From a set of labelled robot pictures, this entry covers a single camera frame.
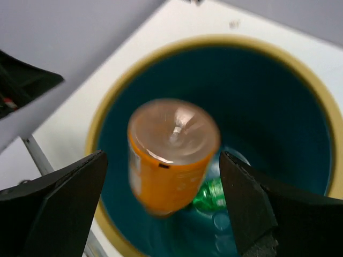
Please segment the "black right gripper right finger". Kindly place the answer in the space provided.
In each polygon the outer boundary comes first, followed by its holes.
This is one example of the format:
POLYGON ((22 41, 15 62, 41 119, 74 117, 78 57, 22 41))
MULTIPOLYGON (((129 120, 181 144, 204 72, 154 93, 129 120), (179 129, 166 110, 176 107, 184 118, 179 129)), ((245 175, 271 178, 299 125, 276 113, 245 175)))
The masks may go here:
POLYGON ((342 256, 342 200, 289 186, 229 152, 219 168, 240 256, 342 256))

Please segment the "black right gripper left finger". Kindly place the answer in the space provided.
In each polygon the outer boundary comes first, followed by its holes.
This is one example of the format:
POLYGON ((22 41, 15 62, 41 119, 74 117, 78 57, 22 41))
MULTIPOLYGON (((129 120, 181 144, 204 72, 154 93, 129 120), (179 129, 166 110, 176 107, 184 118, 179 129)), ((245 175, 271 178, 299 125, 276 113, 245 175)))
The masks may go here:
POLYGON ((82 256, 105 181, 97 152, 1 191, 1 256, 82 256))

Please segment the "green soda bottle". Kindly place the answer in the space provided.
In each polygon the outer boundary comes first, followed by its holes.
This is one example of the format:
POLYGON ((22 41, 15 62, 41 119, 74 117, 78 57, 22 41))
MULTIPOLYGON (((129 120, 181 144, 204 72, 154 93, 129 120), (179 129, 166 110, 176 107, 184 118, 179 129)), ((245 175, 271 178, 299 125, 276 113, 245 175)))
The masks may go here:
POLYGON ((226 200, 220 177, 204 182, 193 199, 192 205, 201 211, 226 209, 226 200))

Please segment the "orange juice bottle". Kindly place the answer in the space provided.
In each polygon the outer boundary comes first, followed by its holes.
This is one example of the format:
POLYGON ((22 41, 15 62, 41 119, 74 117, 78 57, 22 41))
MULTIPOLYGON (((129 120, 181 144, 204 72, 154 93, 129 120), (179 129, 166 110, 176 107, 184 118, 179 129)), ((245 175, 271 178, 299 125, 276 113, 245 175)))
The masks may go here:
POLYGON ((129 184, 150 214, 169 216, 198 193, 220 146, 214 119, 178 99, 155 99, 128 122, 129 184))

